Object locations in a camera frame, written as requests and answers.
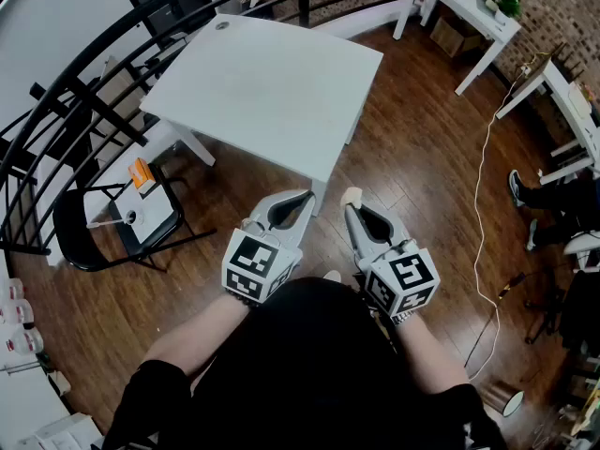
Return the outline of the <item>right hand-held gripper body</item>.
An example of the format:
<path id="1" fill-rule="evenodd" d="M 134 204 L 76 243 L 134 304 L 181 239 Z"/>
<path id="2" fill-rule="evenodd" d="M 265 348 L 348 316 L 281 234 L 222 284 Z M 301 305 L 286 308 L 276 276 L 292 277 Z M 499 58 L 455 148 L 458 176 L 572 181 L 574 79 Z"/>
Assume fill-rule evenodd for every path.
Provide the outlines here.
<path id="1" fill-rule="evenodd" d="M 427 305 L 441 279 L 426 248 L 413 240 L 371 254 L 358 262 L 365 292 L 390 319 Z"/>

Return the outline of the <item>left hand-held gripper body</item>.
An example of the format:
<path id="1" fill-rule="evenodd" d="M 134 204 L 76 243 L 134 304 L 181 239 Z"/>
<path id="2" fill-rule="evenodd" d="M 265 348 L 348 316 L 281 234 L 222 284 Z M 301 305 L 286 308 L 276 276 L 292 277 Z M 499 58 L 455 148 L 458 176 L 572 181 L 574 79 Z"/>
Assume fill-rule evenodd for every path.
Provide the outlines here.
<path id="1" fill-rule="evenodd" d="M 247 306 L 259 306 L 285 283 L 303 258 L 298 228 L 267 230 L 244 221 L 233 230 L 221 265 L 224 290 Z"/>

